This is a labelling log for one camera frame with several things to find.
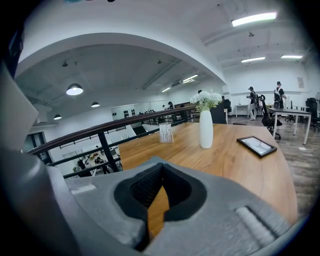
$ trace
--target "black picture frame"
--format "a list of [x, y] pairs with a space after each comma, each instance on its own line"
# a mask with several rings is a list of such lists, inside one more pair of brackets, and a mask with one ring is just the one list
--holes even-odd
[[[255, 138], [256, 140], [261, 141], [261, 142], [267, 144], [267, 145], [270, 147], [270, 149], [266, 150], [264, 153], [261, 154], [261, 153], [258, 152], [254, 147], [250, 146], [250, 144], [248, 144], [248, 143], [246, 143], [246, 142], [243, 141], [243, 140], [249, 139], [249, 138]], [[243, 137], [243, 138], [237, 138], [236, 141], [239, 142], [240, 144], [242, 144], [243, 146], [245, 146], [247, 149], [251, 150], [251, 151], [252, 151], [253, 153], [255, 153], [259, 158], [263, 158], [263, 157], [265, 157], [265, 156], [267, 156], [267, 155], [270, 155], [271, 153], [277, 151], [277, 149], [278, 149], [276, 146], [273, 146], [273, 145], [269, 144], [268, 142], [265, 142], [264, 140], [262, 140], [262, 139], [260, 139], [260, 138], [258, 138], [258, 137], [256, 137], [256, 136], [248, 136], [248, 137]]]

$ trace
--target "white arch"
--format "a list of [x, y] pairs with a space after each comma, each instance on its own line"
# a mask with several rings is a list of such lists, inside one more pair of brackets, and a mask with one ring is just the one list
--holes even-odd
[[44, 1], [25, 22], [16, 75], [54, 54], [95, 44], [127, 44], [164, 52], [225, 82], [221, 65], [190, 29], [164, 9], [137, 0]]

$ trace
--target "pendant light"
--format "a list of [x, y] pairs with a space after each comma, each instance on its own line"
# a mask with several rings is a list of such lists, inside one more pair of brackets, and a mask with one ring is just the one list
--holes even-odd
[[100, 104], [95, 101], [94, 103], [92, 103], [91, 108], [96, 108], [96, 107], [99, 107], [99, 106], [100, 106]]
[[66, 94], [68, 95], [79, 95], [83, 93], [83, 89], [78, 83], [70, 84], [68, 89], [66, 90]]
[[61, 115], [56, 114], [53, 119], [54, 119], [54, 120], [59, 120], [59, 119], [61, 119], [61, 118], [62, 118]]

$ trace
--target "wooden handrail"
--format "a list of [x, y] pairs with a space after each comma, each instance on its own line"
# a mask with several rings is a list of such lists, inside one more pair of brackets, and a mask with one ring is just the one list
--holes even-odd
[[67, 134], [65, 136], [53, 139], [45, 144], [42, 144], [36, 148], [29, 150], [27, 153], [37, 155], [42, 152], [52, 150], [52, 149], [59, 147], [61, 145], [64, 145], [64, 144], [67, 144], [70, 142], [74, 142], [76, 140], [80, 140], [82, 138], [89, 137], [89, 136], [95, 135], [100, 132], [105, 132], [105, 131], [113, 130], [113, 129], [116, 129], [119, 127], [135, 124], [137, 122], [144, 121], [144, 120], [163, 117], [163, 116], [167, 116], [167, 115], [173, 115], [176, 113], [181, 113], [181, 112], [186, 112], [186, 111], [191, 111], [191, 110], [194, 110], [195, 108], [196, 108], [195, 106], [186, 106], [186, 107], [180, 107], [180, 108], [176, 108], [176, 109], [169, 109], [169, 110], [163, 110], [163, 111], [158, 111], [158, 112], [152, 112], [152, 113], [148, 113], [148, 114], [136, 115], [136, 116], [132, 116], [132, 117], [128, 117], [128, 118], [123, 118], [120, 120], [102, 123], [102, 124], [99, 124], [99, 125], [87, 128], [87, 129], [75, 131], [75, 132]]

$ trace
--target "window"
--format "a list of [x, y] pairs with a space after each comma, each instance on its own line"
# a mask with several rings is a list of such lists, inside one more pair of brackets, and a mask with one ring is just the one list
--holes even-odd
[[[25, 138], [24, 145], [23, 145], [23, 152], [27, 152], [29, 150], [32, 150], [36, 147], [39, 147], [40, 145], [44, 144], [45, 140], [43, 137], [42, 132], [30, 134]], [[48, 151], [42, 152], [37, 155], [38, 158], [40, 158], [44, 164], [52, 163], [52, 160], [50, 158], [50, 155]]]

